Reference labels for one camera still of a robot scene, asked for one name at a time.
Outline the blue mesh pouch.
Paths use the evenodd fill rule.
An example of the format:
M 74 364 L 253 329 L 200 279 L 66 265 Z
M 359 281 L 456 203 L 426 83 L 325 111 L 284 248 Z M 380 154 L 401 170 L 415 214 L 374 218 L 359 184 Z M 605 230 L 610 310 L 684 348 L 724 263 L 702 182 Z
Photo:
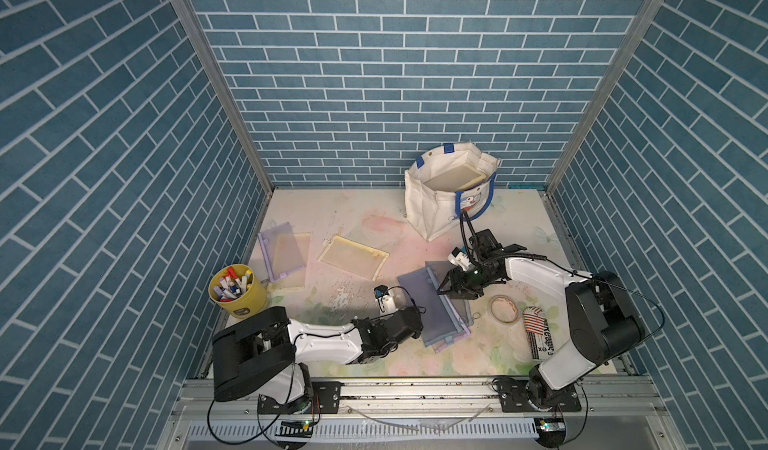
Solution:
M 426 347 L 449 345 L 465 334 L 465 325 L 445 295 L 438 293 L 437 274 L 425 267 L 397 278 L 416 305 L 423 308 L 422 342 Z

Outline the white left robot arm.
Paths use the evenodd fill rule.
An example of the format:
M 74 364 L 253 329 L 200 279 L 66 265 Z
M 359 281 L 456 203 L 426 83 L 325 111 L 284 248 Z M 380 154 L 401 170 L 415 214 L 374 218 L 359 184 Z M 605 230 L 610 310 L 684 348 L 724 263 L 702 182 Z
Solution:
M 289 318 L 284 307 L 268 308 L 213 337 L 214 400 L 256 393 L 296 412 L 313 396 L 309 363 L 370 364 L 422 330 L 414 306 L 342 326 L 305 324 Z

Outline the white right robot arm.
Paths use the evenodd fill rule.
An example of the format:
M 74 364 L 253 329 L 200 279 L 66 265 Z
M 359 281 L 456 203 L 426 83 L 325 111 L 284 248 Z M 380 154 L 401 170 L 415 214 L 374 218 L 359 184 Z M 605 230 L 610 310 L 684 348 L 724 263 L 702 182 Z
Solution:
M 580 378 L 648 336 L 630 292 L 617 275 L 609 271 L 580 274 L 523 246 L 504 247 L 489 230 L 462 240 L 463 246 L 448 257 L 453 268 L 438 286 L 439 294 L 476 300 L 491 285 L 516 281 L 565 303 L 569 339 L 559 349 L 553 346 L 543 311 L 538 307 L 523 311 L 532 356 L 539 362 L 524 388 L 512 380 L 513 388 L 504 390 L 503 397 L 520 395 L 525 406 L 549 411 L 572 395 Z

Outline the white canvas Doraemon tote bag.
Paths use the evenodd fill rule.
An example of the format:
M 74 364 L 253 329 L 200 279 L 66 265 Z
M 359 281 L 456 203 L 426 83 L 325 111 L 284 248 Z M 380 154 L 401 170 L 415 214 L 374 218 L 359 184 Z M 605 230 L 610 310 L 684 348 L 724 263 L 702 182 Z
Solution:
M 488 178 L 459 192 L 433 191 L 425 185 L 441 171 L 464 163 Z M 407 221 L 424 240 L 431 242 L 456 227 L 463 212 L 467 212 L 471 220 L 482 216 L 491 205 L 500 166 L 499 159 L 472 143 L 444 144 L 425 152 L 404 173 Z

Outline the pale yellow pouch under purple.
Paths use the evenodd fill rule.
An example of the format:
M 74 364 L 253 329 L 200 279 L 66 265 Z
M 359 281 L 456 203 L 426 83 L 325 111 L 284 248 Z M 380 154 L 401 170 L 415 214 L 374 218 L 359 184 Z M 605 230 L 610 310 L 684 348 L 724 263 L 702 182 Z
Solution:
M 305 285 L 310 233 L 282 234 L 277 237 L 274 289 L 298 289 Z

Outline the clear tape roll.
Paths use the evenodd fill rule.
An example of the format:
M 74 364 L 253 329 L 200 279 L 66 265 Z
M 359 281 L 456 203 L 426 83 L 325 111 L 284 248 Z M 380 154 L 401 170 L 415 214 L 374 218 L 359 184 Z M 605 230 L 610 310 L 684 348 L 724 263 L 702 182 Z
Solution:
M 495 322 L 505 326 L 514 325 L 521 315 L 517 304 L 506 295 L 493 296 L 489 301 L 487 313 Z

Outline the striped tape roll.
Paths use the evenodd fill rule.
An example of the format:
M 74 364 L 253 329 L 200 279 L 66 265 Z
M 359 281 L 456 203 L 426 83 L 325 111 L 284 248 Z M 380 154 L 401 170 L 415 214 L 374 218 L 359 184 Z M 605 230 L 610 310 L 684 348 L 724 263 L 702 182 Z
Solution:
M 544 311 L 536 306 L 523 311 L 523 324 L 534 361 L 547 359 L 555 353 L 552 333 Z

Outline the yellow cup of markers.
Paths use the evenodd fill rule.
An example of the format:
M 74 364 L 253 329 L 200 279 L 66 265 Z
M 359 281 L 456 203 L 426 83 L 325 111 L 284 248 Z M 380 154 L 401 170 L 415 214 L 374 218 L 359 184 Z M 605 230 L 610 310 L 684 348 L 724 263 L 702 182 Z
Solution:
M 214 275 L 210 299 L 235 319 L 243 320 L 267 307 L 267 291 L 254 272 L 243 264 L 229 265 Z

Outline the aluminium front rail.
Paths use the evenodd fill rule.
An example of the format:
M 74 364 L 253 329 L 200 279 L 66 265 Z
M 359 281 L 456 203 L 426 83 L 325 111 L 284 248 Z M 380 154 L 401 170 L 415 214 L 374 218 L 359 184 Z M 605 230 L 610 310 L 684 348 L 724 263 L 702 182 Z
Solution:
M 530 405 L 520 377 L 317 378 L 313 386 L 329 392 L 336 417 L 459 417 L 551 415 L 661 417 L 668 414 L 649 377 L 608 375 L 581 381 L 559 407 L 541 411 Z

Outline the aluminium corner frame post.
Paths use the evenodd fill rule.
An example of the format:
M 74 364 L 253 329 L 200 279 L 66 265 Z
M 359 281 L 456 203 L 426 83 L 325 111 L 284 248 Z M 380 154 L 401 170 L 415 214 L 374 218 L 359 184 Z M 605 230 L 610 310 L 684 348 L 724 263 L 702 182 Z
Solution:
M 604 109 L 611 93 L 629 65 L 631 58 L 634 56 L 664 1 L 643 0 L 637 15 L 632 19 L 615 55 L 609 63 L 605 75 L 596 87 L 591 100 L 585 106 L 579 123 L 576 125 L 553 171 L 546 180 L 544 192 L 549 198 L 554 197 L 570 165 L 586 141 L 597 117 Z

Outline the left aluminium corner post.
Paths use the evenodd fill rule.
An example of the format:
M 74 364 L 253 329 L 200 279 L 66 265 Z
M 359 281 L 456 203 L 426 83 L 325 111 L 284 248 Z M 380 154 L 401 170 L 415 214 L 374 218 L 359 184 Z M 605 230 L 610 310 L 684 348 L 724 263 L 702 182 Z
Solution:
M 221 71 L 212 47 L 192 6 L 191 0 L 169 0 L 187 38 L 206 73 L 233 130 L 245 152 L 257 180 L 268 196 L 274 192 L 268 172 L 263 165 L 246 123 L 241 115 L 227 81 Z

